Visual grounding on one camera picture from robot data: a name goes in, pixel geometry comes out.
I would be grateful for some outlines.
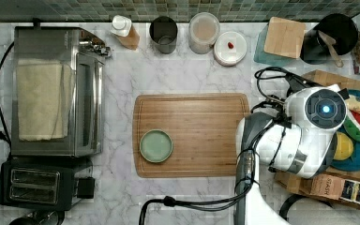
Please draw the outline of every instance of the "jar lid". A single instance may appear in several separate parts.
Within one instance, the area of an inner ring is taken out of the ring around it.
[[[117,36],[126,37],[130,32],[131,19],[123,16],[114,16],[112,19],[112,32]]]
[[[233,66],[247,54],[247,42],[244,37],[234,31],[221,34],[216,41],[214,56],[223,66]]]
[[[213,45],[218,38],[219,32],[218,18],[211,13],[198,13],[189,22],[189,33],[197,43]]]

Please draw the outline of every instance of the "black container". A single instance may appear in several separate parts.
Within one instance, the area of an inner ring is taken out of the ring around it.
[[[328,15],[304,36],[300,58],[308,64],[322,64],[330,57],[319,30],[336,40],[333,47],[338,55],[349,53],[358,40],[358,29],[351,18],[338,13]]]
[[[177,32],[176,22],[165,16],[154,19],[150,26],[150,37],[161,53],[173,53],[176,49]]]

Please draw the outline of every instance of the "toaster oven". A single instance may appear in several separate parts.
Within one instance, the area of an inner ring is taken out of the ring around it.
[[[103,66],[110,48],[77,27],[16,27],[12,155],[101,152]]]

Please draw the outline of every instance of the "towel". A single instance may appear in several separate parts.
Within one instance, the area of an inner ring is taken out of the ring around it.
[[[19,60],[17,70],[19,139],[40,141],[68,135],[74,74],[54,60]]]

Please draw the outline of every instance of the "white marble countertop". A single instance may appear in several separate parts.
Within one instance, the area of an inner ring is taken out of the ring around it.
[[[30,23],[0,23],[0,60],[13,41],[16,25]],[[235,67],[218,64],[213,53],[198,55],[188,47],[188,25],[179,24],[177,47],[172,54],[161,54],[152,46],[147,33],[149,23],[135,23],[141,36],[137,51],[122,47],[110,35],[110,23],[43,23],[45,26],[80,26],[106,41],[113,48],[112,58],[105,67],[105,126],[103,152],[93,158],[97,179],[95,199],[83,201],[66,213],[68,224],[138,224],[143,204],[153,198],[171,195],[177,198],[202,201],[209,197],[227,198],[233,195],[234,177],[200,177],[173,179],[144,179],[136,174],[132,156],[132,113],[134,101],[141,94],[245,93],[249,105],[263,100],[258,94],[253,74],[267,65],[253,61],[257,36],[265,23],[222,23],[221,32],[237,31],[247,40],[247,56]],[[8,126],[11,123],[12,53],[0,75],[0,97]],[[285,68],[302,75],[314,69],[360,80],[353,75],[351,58],[344,55],[344,68],[333,63],[312,66],[295,60]],[[284,82],[269,82],[266,92],[285,95]],[[5,161],[8,147],[0,142],[0,165]],[[262,167],[261,190],[267,203],[277,212],[290,195],[273,180],[273,174]],[[344,217],[360,224],[360,211],[336,205]],[[183,208],[150,205],[146,224],[233,224],[233,210],[204,213]],[[0,225],[9,224],[26,211],[0,205]]]

